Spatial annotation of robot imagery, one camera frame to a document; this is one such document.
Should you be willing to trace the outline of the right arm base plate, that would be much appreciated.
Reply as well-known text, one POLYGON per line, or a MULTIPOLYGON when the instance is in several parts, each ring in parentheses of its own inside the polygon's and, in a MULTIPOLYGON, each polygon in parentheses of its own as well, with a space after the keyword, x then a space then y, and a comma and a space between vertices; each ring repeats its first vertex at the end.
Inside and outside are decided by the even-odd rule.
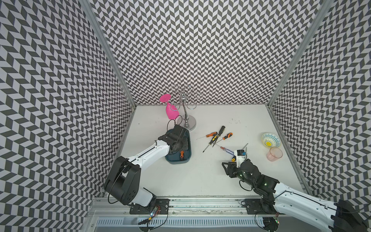
POLYGON ((263 198, 244 199, 243 206, 246 208, 248 215, 255 214, 275 215, 277 213, 277 211, 273 207, 273 203, 268 202, 263 198))

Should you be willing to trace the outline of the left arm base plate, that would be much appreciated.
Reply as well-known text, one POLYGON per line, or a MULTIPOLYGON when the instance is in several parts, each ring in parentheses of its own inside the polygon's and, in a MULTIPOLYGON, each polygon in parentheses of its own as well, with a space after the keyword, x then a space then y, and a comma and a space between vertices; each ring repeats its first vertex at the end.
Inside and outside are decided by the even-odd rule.
POLYGON ((160 198, 150 202, 148 206, 132 203, 129 213, 131 215, 150 215, 156 206, 159 207, 158 215, 167 215, 169 211, 170 199, 160 198))

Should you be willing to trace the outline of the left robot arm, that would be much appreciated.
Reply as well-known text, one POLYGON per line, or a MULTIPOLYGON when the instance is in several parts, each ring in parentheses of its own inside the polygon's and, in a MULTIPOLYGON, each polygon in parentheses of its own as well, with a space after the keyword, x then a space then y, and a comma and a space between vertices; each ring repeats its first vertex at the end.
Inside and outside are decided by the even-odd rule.
POLYGON ((156 195, 140 187, 141 172, 167 155, 186 154, 189 150, 189 131, 175 125, 144 151, 129 158, 116 158, 103 188, 123 205, 153 208, 156 195))

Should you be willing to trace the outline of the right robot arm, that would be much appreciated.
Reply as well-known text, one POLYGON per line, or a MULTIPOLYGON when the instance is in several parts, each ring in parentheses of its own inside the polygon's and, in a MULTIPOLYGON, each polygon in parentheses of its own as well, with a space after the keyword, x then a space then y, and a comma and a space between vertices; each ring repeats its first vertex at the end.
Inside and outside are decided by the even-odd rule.
POLYGON ((297 191, 277 179, 262 174, 250 159, 240 165, 224 162, 227 176, 248 184, 260 196, 257 213, 284 214, 311 224, 323 232, 366 232, 363 219, 348 200, 332 202, 297 191))

